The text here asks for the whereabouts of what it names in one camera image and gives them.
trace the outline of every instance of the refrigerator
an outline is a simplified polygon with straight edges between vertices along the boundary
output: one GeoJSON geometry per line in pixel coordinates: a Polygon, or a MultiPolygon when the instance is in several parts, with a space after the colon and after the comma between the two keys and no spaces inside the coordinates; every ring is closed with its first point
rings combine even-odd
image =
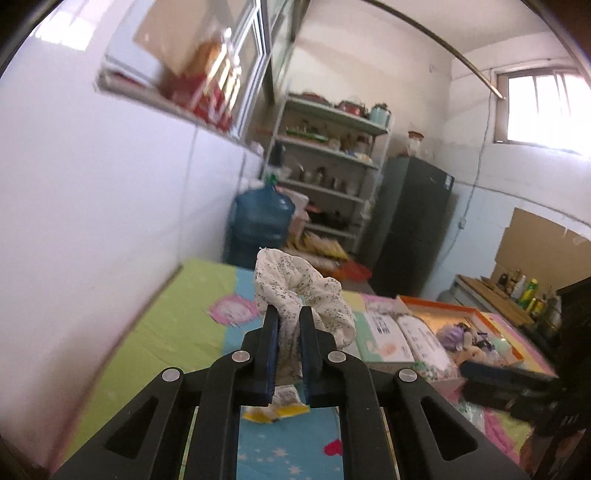
{"type": "Polygon", "coordinates": [[[433,267],[454,178],[415,157],[390,158],[360,262],[377,295],[419,296],[433,267]]]}

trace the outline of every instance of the teal container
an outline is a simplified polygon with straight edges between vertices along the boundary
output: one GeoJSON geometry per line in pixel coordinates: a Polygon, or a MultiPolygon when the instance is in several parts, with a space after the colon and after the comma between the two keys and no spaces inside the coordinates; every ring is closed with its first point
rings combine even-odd
{"type": "Polygon", "coordinates": [[[388,124],[390,122],[390,112],[384,108],[375,106],[369,113],[369,121],[384,128],[388,128],[388,124]]]}
{"type": "Polygon", "coordinates": [[[229,228],[226,262],[254,270],[261,248],[281,248],[296,210],[291,199],[271,184],[236,197],[229,228]]]}

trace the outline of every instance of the white cloth with flower pattern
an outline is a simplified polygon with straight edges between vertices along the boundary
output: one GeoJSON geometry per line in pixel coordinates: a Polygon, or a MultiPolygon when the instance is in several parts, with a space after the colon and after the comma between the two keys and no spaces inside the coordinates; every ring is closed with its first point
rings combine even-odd
{"type": "Polygon", "coordinates": [[[262,249],[256,257],[254,286],[261,317],[264,318],[271,304],[281,319],[277,385],[301,380],[299,317],[302,299],[312,307],[316,328],[332,333],[338,349],[355,340],[353,311],[341,295],[340,283],[323,277],[303,258],[281,250],[262,249]]]}

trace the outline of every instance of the pink heart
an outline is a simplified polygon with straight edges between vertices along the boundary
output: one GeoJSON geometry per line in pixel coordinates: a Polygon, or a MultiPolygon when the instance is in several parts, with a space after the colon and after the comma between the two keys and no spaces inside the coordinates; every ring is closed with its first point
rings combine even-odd
{"type": "Polygon", "coordinates": [[[330,442],[326,447],[324,447],[324,454],[328,455],[329,457],[332,457],[333,455],[343,456],[343,444],[339,439],[336,439],[334,442],[330,442]]]}

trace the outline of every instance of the blue bedsheet with stars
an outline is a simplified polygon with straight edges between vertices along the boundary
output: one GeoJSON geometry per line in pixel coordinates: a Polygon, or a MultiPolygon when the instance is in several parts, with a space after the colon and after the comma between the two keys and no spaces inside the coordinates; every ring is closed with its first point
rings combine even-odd
{"type": "MultiPolygon", "coordinates": [[[[252,271],[238,268],[236,294],[254,300],[252,271]]],[[[259,328],[261,319],[228,327],[224,354],[237,350],[244,334],[259,328]]],[[[241,420],[238,439],[238,480],[342,480],[343,462],[333,449],[325,448],[339,438],[339,419],[334,408],[311,412],[271,424],[241,420]]]]}

